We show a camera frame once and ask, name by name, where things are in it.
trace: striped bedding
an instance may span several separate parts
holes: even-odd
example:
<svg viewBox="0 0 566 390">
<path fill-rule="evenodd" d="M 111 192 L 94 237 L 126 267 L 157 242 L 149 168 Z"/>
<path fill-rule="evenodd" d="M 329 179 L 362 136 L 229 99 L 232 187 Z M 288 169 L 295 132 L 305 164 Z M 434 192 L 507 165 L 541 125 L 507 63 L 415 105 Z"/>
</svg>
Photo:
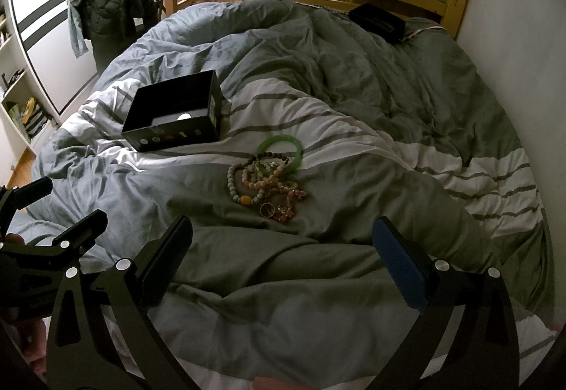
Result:
<svg viewBox="0 0 566 390">
<path fill-rule="evenodd" d="M 463 270 L 498 267 L 517 305 L 536 313 L 552 304 L 553 268 L 527 155 L 449 35 L 413 34 L 427 26 L 408 22 L 410 39 L 391 46 L 339 13 L 287 1 L 178 12 L 110 65 L 43 149 L 33 175 L 52 178 L 54 192 L 28 211 L 65 227 L 104 210 L 91 255 L 102 265 L 189 216 L 193 244 L 150 317 L 191 374 L 242 383 L 226 388 L 256 377 L 360 388 L 340 385 L 379 372 L 417 313 L 371 246 L 377 216 Z M 126 143 L 140 86 L 208 69 L 225 97 L 219 142 L 151 153 Z M 305 149 L 295 178 L 309 197 L 286 224 L 226 188 L 228 167 L 273 134 Z M 550 332 L 539 333 L 522 351 L 547 347 Z"/>
</svg>

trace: white circle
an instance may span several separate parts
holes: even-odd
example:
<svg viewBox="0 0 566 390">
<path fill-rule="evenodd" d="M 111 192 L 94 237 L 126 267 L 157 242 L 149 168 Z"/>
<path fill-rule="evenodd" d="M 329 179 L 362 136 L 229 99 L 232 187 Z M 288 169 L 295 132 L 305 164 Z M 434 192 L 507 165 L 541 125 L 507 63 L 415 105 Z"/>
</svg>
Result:
<svg viewBox="0 0 566 390">
<path fill-rule="evenodd" d="M 440 270 L 441 272 L 446 272 L 450 268 L 450 264 L 448 264 L 446 261 L 443 261 L 442 259 L 439 259 L 434 263 L 434 267 L 436 267 L 437 270 Z"/>
<path fill-rule="evenodd" d="M 129 259 L 120 259 L 117 263 L 116 263 L 116 268 L 118 270 L 128 270 L 129 266 L 132 265 L 131 260 Z"/>
<path fill-rule="evenodd" d="M 487 270 L 487 273 L 489 274 L 489 276 L 493 279 L 498 279 L 499 276 L 501 275 L 501 273 L 499 272 L 499 270 L 497 270 L 495 267 L 490 267 Z"/>
<path fill-rule="evenodd" d="M 70 267 L 67 269 L 67 271 L 65 272 L 65 276 L 68 279 L 72 279 L 76 274 L 79 273 L 79 270 L 76 267 Z"/>
</svg>

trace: open black box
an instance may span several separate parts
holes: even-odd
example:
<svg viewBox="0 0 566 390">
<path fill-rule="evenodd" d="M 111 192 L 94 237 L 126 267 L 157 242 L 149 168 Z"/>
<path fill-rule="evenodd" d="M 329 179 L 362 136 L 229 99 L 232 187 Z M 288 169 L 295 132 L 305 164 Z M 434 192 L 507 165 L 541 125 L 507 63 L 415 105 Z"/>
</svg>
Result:
<svg viewBox="0 0 566 390">
<path fill-rule="evenodd" d="M 122 135 L 138 152 L 220 139 L 222 91 L 214 71 L 138 89 Z"/>
</svg>

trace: green bangle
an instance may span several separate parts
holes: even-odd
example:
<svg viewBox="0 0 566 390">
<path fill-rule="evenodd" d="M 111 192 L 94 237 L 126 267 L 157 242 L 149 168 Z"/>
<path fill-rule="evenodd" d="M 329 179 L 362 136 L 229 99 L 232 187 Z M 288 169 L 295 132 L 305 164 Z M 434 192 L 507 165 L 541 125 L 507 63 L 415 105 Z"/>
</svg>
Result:
<svg viewBox="0 0 566 390">
<path fill-rule="evenodd" d="M 271 138 L 266 139 L 264 142 L 262 142 L 262 144 L 259 145 L 259 147 L 256 149 L 256 153 L 262 154 L 266 152 L 271 145 L 275 144 L 276 142 L 282 142 L 282 141 L 290 142 L 291 144 L 295 145 L 296 148 L 296 152 L 294 156 L 295 158 L 289 165 L 283 168 L 282 175 L 285 175 L 292 173 L 297 168 L 299 168 L 299 165 L 301 165 L 301 161 L 303 159 L 303 147 L 301 145 L 301 142 L 297 138 L 288 135 L 272 136 Z"/>
</svg>

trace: clothes on chair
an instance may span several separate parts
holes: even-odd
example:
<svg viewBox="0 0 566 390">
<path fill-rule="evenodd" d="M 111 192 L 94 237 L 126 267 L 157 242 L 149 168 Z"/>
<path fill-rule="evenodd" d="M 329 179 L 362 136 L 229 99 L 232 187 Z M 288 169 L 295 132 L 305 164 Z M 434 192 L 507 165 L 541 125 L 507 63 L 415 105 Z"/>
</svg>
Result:
<svg viewBox="0 0 566 390">
<path fill-rule="evenodd" d="M 158 22 L 156 0 L 68 0 L 68 9 L 73 52 L 86 53 L 90 39 L 98 72 Z M 143 20 L 141 30 L 134 18 Z"/>
</svg>

